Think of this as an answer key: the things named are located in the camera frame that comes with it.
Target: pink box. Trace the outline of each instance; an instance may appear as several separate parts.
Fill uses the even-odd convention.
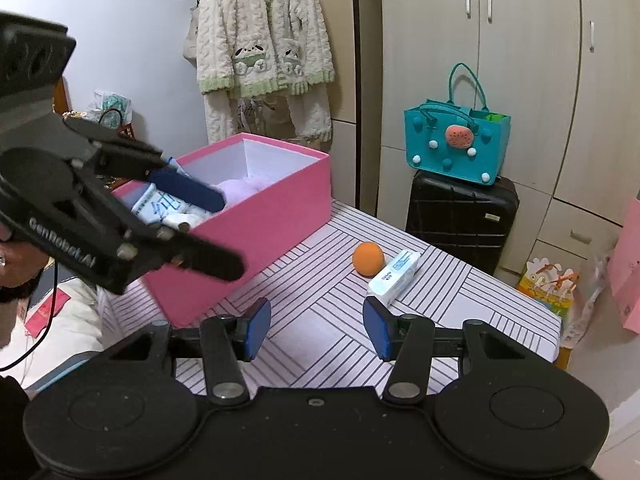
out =
[[[611,293],[622,326],[640,333],[640,201],[633,200],[609,262]]]
[[[225,283],[172,266],[143,276],[167,319],[186,326],[329,221],[331,180],[327,154],[251,134],[237,134],[178,162],[207,184],[246,176],[274,182],[191,231],[242,254],[246,272],[240,280]],[[131,206],[145,189],[130,182],[114,193]]]

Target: teal felt bag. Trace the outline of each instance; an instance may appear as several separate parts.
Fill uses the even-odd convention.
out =
[[[476,82],[481,110],[456,106],[453,76],[463,66]],[[507,151],[511,117],[486,106],[484,90],[464,63],[457,63],[449,75],[449,100],[426,100],[404,111],[406,161],[416,170],[431,171],[490,186],[500,171]]]

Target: black wristband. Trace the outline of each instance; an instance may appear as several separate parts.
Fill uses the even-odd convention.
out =
[[[33,291],[36,290],[36,287],[40,282],[41,275],[42,270],[22,285],[14,286],[12,288],[9,288],[8,286],[0,286],[0,304],[9,303],[13,300],[26,300],[31,294],[33,294]]]

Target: red tag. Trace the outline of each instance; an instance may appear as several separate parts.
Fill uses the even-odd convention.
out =
[[[47,322],[49,321],[49,313],[51,312],[52,295],[52,293],[49,294],[49,297],[40,304],[38,309],[24,324],[31,337],[37,337],[42,329],[46,327]],[[54,316],[60,312],[60,309],[69,299],[70,297],[68,295],[58,289],[58,292],[56,293],[56,307],[53,311]]]

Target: basket handle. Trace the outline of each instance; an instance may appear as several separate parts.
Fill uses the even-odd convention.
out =
[[[100,119],[98,119],[98,124],[102,124],[102,120],[104,119],[105,115],[108,114],[109,112],[117,112],[118,115],[120,116],[120,126],[119,128],[121,128],[124,125],[124,117],[122,116],[122,112],[120,110],[118,110],[117,108],[107,108],[105,111],[102,112],[102,114],[100,115]]]
[[[469,129],[476,134],[478,132],[478,123],[476,123],[471,116],[465,114],[464,112],[461,112],[460,110],[456,110],[455,108],[449,107],[447,105],[437,105],[434,103],[429,103],[429,104],[423,104],[420,105],[420,113],[422,115],[424,115],[427,119],[427,122],[429,123],[430,126],[434,126],[437,119],[432,116],[429,111],[431,112],[443,112],[446,114],[451,114],[451,115],[455,115],[457,117],[460,117],[461,119],[464,119],[468,125],[469,125]]]
[[[474,74],[474,71],[471,70],[469,68],[469,65],[467,65],[466,63],[456,63],[454,65],[454,67],[451,69],[451,73],[449,74],[449,103],[454,104],[453,102],[453,75],[456,72],[456,69],[459,66],[463,66],[466,68],[466,70],[471,74],[471,77],[473,78],[473,80],[476,82],[476,86],[478,87],[478,91],[480,92],[480,99],[482,100],[482,110],[485,112],[490,111],[489,108],[486,107],[486,97],[484,96],[484,90],[482,90],[482,85],[480,84],[480,82],[478,81],[478,78],[476,77],[476,74]]]

